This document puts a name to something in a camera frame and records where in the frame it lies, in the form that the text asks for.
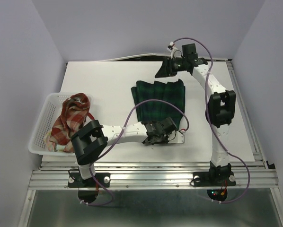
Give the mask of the green plaid skirt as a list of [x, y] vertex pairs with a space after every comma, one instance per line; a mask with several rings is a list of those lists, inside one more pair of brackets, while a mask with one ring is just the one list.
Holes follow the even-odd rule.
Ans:
[[162, 121], [168, 117], [179, 128], [186, 105], [186, 87], [182, 80], [176, 82], [148, 83], [138, 80], [136, 86], [131, 88], [134, 104], [151, 100], [136, 108], [137, 120]]

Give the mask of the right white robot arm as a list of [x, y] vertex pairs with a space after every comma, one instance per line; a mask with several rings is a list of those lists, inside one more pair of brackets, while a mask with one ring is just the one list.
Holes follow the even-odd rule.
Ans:
[[172, 77], [178, 72], [189, 72], [205, 91], [205, 116], [212, 131], [212, 156], [208, 171], [195, 172], [195, 183], [219, 184], [231, 176], [231, 164], [226, 144], [230, 124], [235, 115], [236, 93], [226, 89], [212, 74], [213, 61], [198, 57], [195, 44], [182, 46], [181, 57], [175, 57], [175, 43], [168, 45], [167, 57], [156, 78]]

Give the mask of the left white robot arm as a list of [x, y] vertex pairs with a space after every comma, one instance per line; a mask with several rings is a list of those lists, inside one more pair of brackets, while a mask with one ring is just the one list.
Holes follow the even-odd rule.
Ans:
[[162, 121], [143, 121], [126, 126], [102, 125], [92, 120], [71, 137], [71, 143], [79, 167], [79, 181], [84, 186], [95, 182], [94, 163], [106, 147], [137, 142], [146, 145], [175, 144], [182, 142], [174, 121], [168, 117]]

